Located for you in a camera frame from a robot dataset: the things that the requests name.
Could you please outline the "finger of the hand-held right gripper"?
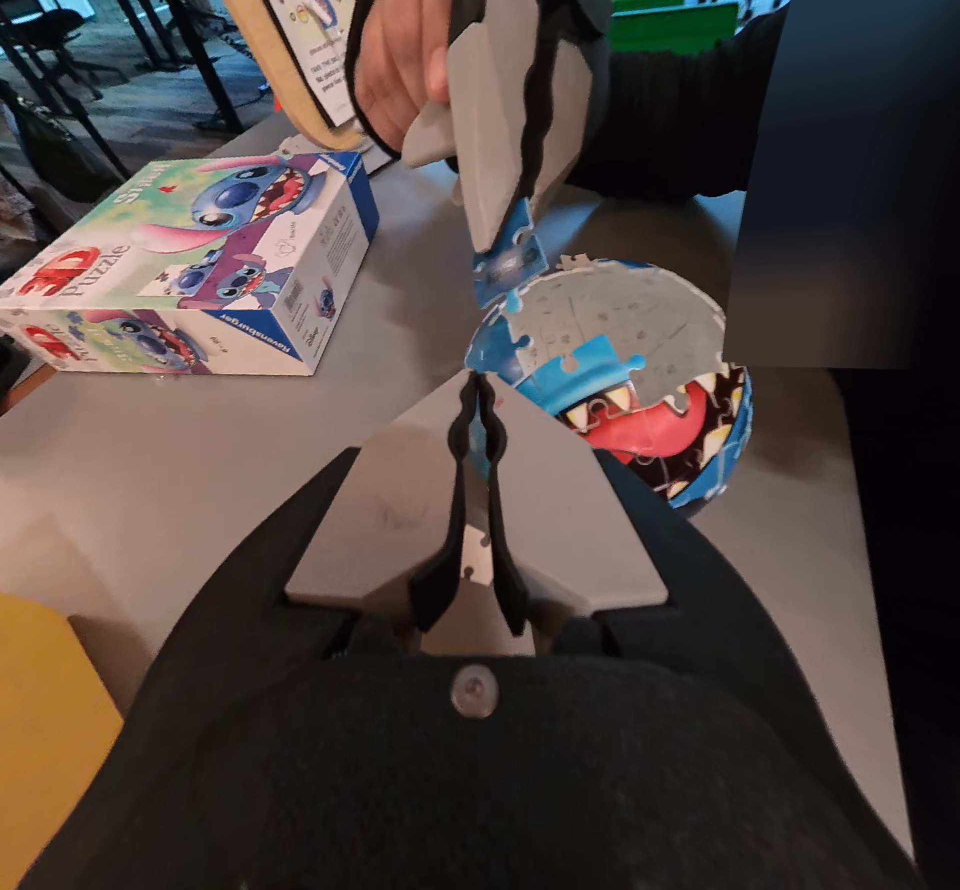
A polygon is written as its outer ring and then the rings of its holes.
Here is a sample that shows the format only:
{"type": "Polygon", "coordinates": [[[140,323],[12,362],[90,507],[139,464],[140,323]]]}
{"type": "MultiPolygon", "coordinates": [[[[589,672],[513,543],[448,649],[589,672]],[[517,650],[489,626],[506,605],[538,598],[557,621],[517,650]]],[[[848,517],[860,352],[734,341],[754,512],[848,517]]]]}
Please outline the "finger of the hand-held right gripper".
{"type": "Polygon", "coordinates": [[[532,213],[546,212],[580,158],[593,82],[581,49],[559,40],[550,83],[551,117],[543,138],[540,169],[528,199],[532,213]]]}
{"type": "Polygon", "coordinates": [[[492,248],[522,181],[525,85],[541,14],[537,0],[453,0],[449,104],[429,102],[403,141],[404,164],[455,158],[474,251],[492,248]]]}

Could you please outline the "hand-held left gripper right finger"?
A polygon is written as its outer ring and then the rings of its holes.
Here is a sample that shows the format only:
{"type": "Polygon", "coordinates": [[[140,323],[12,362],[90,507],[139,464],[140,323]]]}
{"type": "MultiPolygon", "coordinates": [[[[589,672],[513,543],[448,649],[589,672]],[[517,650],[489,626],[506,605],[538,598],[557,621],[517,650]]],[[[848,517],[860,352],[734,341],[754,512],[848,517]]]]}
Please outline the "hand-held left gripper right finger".
{"type": "Polygon", "coordinates": [[[666,584],[594,448],[503,380],[482,374],[492,584],[514,635],[660,607],[666,584]]]}

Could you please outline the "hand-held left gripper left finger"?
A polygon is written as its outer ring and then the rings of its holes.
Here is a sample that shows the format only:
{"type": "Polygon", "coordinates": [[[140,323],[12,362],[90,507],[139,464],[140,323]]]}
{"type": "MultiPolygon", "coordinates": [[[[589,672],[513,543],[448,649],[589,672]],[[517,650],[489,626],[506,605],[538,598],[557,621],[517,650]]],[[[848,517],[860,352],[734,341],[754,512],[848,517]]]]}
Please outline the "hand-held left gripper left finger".
{"type": "Polygon", "coordinates": [[[462,371],[372,435],[286,585],[301,603],[428,632],[459,588],[477,376],[462,371]]]}

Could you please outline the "white puzzle piece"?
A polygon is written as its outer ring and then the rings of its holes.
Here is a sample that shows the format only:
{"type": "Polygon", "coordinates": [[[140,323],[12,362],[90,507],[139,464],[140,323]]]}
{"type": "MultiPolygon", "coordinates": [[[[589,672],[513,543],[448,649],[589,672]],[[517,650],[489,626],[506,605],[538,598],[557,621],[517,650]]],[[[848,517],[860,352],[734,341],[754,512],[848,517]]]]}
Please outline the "white puzzle piece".
{"type": "Polygon", "coordinates": [[[483,587],[494,581],[493,553],[486,531],[467,524],[462,537],[462,580],[483,587]]]}

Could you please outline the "blue puzzle piece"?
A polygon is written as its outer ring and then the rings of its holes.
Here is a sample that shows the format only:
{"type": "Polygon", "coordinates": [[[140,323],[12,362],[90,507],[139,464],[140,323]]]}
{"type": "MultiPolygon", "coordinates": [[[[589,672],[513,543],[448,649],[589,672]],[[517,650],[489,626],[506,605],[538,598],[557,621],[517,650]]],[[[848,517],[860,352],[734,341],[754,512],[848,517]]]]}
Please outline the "blue puzzle piece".
{"type": "Polygon", "coordinates": [[[546,255],[534,233],[529,200],[522,197],[508,213],[491,249],[473,253],[471,272],[478,307],[485,309],[505,298],[547,267],[546,255]]]}

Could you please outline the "blue puzzle ball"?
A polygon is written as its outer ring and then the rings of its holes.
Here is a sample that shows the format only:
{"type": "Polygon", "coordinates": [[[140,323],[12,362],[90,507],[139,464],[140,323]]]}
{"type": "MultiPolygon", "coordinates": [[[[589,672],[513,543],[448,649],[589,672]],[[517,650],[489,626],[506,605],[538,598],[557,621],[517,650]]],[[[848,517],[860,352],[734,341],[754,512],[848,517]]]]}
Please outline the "blue puzzle ball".
{"type": "Polygon", "coordinates": [[[718,498],[753,427],[753,382],[724,358],[712,297],[650,263],[563,257],[492,304],[464,356],[611,453],[692,518],[718,498]]]}

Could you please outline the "cartoon printed puzzle box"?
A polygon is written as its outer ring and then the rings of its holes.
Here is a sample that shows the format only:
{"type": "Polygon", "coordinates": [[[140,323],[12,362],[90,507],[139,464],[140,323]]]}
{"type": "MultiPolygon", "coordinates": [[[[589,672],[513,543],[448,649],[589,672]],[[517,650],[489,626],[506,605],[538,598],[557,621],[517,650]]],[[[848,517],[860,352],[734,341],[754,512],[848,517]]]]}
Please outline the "cartoon printed puzzle box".
{"type": "Polygon", "coordinates": [[[2,284],[63,372],[311,377],[378,228],[363,156],[155,161],[2,284]]]}

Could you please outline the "person's right hand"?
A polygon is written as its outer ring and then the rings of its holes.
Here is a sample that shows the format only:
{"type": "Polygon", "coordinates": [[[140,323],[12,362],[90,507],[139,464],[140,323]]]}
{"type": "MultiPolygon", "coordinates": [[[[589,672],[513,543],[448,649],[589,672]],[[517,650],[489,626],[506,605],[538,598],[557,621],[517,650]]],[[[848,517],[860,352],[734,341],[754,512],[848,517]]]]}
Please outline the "person's right hand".
{"type": "Polygon", "coordinates": [[[374,0],[354,70],[357,106],[385,148],[399,152],[429,103],[450,102],[453,0],[374,0]]]}

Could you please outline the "wooden instruction board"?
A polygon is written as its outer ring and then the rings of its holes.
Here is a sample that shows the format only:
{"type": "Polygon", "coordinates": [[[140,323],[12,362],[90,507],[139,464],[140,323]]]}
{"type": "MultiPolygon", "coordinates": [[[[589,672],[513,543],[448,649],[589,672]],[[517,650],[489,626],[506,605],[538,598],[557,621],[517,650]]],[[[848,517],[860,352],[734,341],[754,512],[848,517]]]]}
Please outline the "wooden instruction board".
{"type": "Polygon", "coordinates": [[[321,149],[363,150],[365,134],[355,112],[354,121],[340,128],[329,127],[325,122],[306,81],[293,63],[291,53],[282,43],[279,26],[273,23],[266,0],[222,1],[294,128],[321,149]]]}

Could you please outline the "yellow plastic bin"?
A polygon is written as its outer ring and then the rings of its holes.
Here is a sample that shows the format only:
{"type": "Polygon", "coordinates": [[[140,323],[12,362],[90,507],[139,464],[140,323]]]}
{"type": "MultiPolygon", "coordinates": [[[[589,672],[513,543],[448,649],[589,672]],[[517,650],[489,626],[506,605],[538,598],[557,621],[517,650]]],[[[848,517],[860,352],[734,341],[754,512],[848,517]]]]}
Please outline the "yellow plastic bin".
{"type": "Polygon", "coordinates": [[[1,887],[75,809],[123,720],[66,618],[1,596],[1,887]]]}

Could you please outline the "black office chair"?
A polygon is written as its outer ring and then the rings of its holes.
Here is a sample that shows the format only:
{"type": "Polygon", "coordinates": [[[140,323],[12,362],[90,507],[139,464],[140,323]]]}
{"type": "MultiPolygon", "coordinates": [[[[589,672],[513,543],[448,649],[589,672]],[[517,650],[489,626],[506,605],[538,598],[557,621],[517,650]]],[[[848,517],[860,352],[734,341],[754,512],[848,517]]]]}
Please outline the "black office chair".
{"type": "Polygon", "coordinates": [[[32,52],[39,56],[43,51],[53,54],[51,73],[55,79],[69,78],[77,87],[88,90],[93,99],[101,101],[104,95],[78,70],[78,62],[67,49],[66,44],[74,40],[85,19],[73,9],[58,8],[44,11],[31,20],[13,23],[6,27],[6,35],[11,38],[17,50],[32,52]]]}

